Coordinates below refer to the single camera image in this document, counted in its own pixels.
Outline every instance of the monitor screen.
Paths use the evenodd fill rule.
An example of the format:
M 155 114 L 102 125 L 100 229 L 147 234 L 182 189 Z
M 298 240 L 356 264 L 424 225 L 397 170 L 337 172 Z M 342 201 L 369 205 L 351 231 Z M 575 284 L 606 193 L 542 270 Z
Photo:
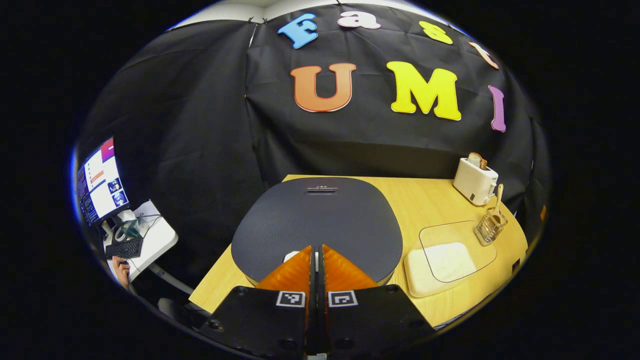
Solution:
M 81 164 L 77 191 L 80 210 L 89 226 L 117 209 L 127 208 L 129 200 L 118 174 L 113 138 L 105 141 Z

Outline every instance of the black backdrop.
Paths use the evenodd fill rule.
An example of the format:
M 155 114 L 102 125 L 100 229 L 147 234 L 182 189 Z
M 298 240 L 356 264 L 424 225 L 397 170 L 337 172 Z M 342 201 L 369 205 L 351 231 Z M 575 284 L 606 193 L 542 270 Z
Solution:
M 381 28 L 342 28 L 345 11 L 375 14 Z M 305 12 L 316 15 L 319 36 L 293 49 L 277 30 Z M 386 6 L 331 4 L 265 24 L 212 20 L 168 31 L 103 89 L 78 155 L 114 136 L 132 206 L 151 198 L 180 236 L 158 263 L 192 287 L 259 195 L 287 174 L 452 179 L 458 159 L 475 151 L 500 174 L 503 201 L 532 242 L 551 185 L 542 119 L 499 54 L 495 70 L 468 44 L 478 40 L 443 25 L 453 44 L 441 43 L 424 34 L 422 20 L 434 22 Z M 437 68 L 454 72 L 462 119 L 392 111 L 389 61 L 411 63 L 426 79 Z M 311 113 L 295 103 L 292 69 L 324 68 L 317 93 L 329 97 L 335 76 L 327 68 L 344 62 L 357 66 L 347 106 Z M 490 127 L 489 85 L 505 94 L 505 133 Z
M 17 160 L 12 174 L 17 191 L 5 192 L 5 199 L 20 215 L 10 219 L 29 231 L 30 241 L 19 239 L 22 255 L 9 256 L 14 260 L 6 305 L 10 350 L 37 358 L 220 358 L 220 352 L 148 313 L 105 279 L 79 245 L 68 194 L 51 190 L 68 186 L 74 124 L 86 117 L 98 91 L 140 48 L 207 3 L 24 5 L 10 9 L 9 18 L 7 56 L 19 74 L 10 88 L 26 103 L 10 104 L 21 115 L 8 118 L 7 126 L 17 130 L 15 142 L 8 144 L 15 149 L 9 161 Z M 553 119 L 545 126 L 559 215 L 550 217 L 515 279 L 423 355 L 629 358 L 637 282 L 624 274 L 632 274 L 627 267 L 637 265 L 637 255 L 626 246 L 608 245 L 612 238 L 622 245 L 635 239 L 614 237 L 615 229 L 593 224 L 617 228 L 633 208 L 623 192 L 610 200 L 598 195 L 622 190 L 618 180 L 632 179 L 633 168 L 619 166 L 619 160 L 628 163 L 633 152 L 623 146 L 633 142 L 618 136 L 617 129 L 633 124 L 627 122 L 633 111 L 624 111 L 624 105 L 634 101 L 620 86 L 626 78 L 615 76 L 634 66 L 628 55 L 634 46 L 630 4 L 587 8 L 561 1 L 448 1 L 427 6 L 499 54 L 540 105 L 542 119 Z M 65 28 L 56 28 L 60 24 Z M 602 70 L 611 64 L 607 69 L 615 71 Z M 56 116 L 61 113 L 66 117 Z M 48 160 L 33 166 L 44 152 Z M 42 186 L 43 171 L 52 175 L 49 186 Z M 603 213 L 605 206 L 615 207 Z M 59 241 L 52 243 L 52 236 Z M 610 259 L 617 261 L 610 264 Z

